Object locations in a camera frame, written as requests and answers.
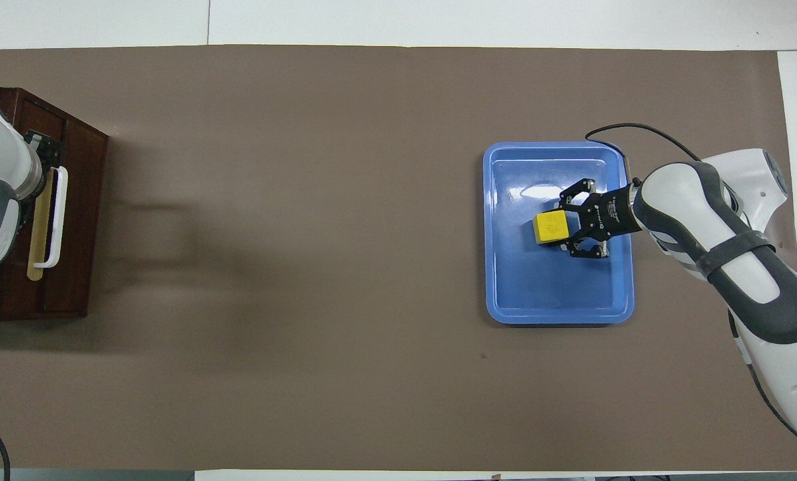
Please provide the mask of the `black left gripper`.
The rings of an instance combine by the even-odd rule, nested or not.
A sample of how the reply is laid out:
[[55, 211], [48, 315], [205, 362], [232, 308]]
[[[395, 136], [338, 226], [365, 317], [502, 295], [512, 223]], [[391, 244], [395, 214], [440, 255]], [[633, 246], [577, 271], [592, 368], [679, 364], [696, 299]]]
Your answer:
[[29, 152], [38, 160], [41, 171], [47, 172], [60, 167], [62, 143], [59, 140], [35, 130], [28, 130], [23, 139]]

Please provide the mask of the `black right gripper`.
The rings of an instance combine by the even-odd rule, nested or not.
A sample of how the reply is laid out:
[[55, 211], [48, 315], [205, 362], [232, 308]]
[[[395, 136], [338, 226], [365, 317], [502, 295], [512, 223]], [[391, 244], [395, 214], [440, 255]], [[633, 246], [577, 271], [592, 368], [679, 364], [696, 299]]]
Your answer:
[[585, 228], [561, 241], [572, 258], [608, 259], [609, 239], [642, 231], [633, 213], [635, 188], [624, 186], [599, 194], [596, 180], [583, 178], [560, 192], [558, 209], [581, 211], [585, 201]]

